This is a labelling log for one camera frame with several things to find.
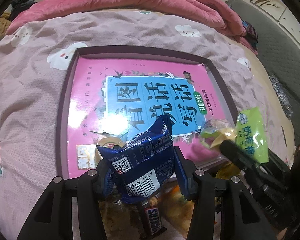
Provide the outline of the pink patterned bedsheet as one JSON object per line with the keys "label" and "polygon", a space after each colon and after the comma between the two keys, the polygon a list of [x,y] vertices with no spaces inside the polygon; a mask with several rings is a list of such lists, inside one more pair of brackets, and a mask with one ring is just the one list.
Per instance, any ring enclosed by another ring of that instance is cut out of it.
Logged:
{"label": "pink patterned bedsheet", "polygon": [[0,231],[16,239],[25,219],[56,175],[57,108],[67,48],[147,46],[210,59],[238,110],[259,107],[268,146],[289,163],[294,129],[262,63],[249,49],[204,24],[174,15],[113,9],[77,12],[27,23],[0,41]]}

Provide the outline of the clear pastry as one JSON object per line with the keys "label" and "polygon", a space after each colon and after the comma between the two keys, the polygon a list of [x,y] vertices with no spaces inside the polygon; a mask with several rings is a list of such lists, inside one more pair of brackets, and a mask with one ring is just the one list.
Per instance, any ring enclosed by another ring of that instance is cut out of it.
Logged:
{"label": "clear pastry", "polygon": [[226,119],[210,119],[204,124],[199,135],[201,144],[208,150],[220,152],[220,145],[225,140],[235,142],[237,132]]}

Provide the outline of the Snickers chocolate bar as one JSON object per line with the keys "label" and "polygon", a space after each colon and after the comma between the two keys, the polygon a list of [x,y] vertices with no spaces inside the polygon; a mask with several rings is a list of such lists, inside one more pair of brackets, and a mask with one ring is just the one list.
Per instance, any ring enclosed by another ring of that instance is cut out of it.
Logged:
{"label": "Snickers chocolate bar", "polygon": [[158,233],[162,229],[159,208],[157,206],[147,207],[145,208],[145,215],[149,234],[152,236]]}

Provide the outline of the dark clothes pile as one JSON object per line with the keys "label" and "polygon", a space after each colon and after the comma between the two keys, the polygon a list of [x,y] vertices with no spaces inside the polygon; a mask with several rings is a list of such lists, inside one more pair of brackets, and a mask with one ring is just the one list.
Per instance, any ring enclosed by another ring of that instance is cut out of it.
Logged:
{"label": "dark clothes pile", "polygon": [[10,21],[13,21],[21,12],[29,9],[35,3],[37,3],[35,0],[14,0],[11,3]]}

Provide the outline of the blue cookie snack packet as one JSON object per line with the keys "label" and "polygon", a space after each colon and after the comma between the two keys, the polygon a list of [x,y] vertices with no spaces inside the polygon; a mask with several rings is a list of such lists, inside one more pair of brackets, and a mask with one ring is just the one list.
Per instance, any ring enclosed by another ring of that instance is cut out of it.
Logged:
{"label": "blue cookie snack packet", "polygon": [[127,204],[141,202],[156,193],[174,173],[172,122],[159,116],[146,131],[122,148],[97,146],[111,170],[111,177]]}

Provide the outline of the green milk candy packet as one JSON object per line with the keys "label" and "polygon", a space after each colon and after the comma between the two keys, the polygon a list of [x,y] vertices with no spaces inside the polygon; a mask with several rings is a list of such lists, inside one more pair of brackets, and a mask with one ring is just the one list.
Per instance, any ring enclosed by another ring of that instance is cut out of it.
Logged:
{"label": "green milk candy packet", "polygon": [[269,161],[267,137],[258,107],[239,112],[236,122],[236,144],[256,162]]}

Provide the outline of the orange clear cracker packet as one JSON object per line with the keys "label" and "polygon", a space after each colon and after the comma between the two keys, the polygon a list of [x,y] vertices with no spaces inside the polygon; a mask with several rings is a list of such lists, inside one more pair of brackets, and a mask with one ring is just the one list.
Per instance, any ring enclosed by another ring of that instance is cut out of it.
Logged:
{"label": "orange clear cracker packet", "polygon": [[[176,182],[163,187],[149,203],[125,204],[114,190],[99,204],[107,239],[186,239],[194,209],[194,202],[186,200]],[[159,211],[160,229],[154,234],[145,217],[150,207]]]}

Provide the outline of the tree wall painting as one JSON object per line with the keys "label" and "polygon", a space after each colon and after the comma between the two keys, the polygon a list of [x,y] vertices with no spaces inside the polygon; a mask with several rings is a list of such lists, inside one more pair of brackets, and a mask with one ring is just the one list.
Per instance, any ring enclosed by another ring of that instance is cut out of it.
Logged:
{"label": "tree wall painting", "polygon": [[286,5],[281,0],[250,0],[250,3],[265,11],[277,21],[286,9]]}

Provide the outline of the red pink quilt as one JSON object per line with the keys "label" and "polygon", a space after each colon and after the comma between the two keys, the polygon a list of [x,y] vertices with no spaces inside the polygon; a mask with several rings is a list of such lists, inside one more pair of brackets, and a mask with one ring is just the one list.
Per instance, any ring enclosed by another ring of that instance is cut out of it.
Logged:
{"label": "red pink quilt", "polygon": [[177,15],[215,29],[234,38],[238,43],[257,52],[245,39],[247,31],[242,20],[222,0],[42,0],[20,13],[6,33],[11,35],[18,28],[33,21],[44,21],[77,12],[102,9],[133,8]]}

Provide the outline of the grey padded headboard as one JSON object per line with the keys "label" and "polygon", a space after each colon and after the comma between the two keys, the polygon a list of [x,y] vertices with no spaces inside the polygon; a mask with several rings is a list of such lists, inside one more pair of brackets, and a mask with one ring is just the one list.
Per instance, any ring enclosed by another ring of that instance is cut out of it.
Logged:
{"label": "grey padded headboard", "polygon": [[258,34],[258,59],[270,76],[276,76],[292,107],[295,144],[300,142],[300,49],[270,18],[243,0],[228,6],[250,23]]}

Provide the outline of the pink children's book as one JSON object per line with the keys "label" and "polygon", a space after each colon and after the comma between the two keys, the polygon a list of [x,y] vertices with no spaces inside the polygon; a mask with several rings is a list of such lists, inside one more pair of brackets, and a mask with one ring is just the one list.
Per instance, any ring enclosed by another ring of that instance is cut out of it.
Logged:
{"label": "pink children's book", "polygon": [[71,68],[67,127],[70,178],[99,161],[96,145],[124,145],[169,115],[173,141],[188,157],[203,124],[232,120],[206,64],[143,59],[79,58]]}

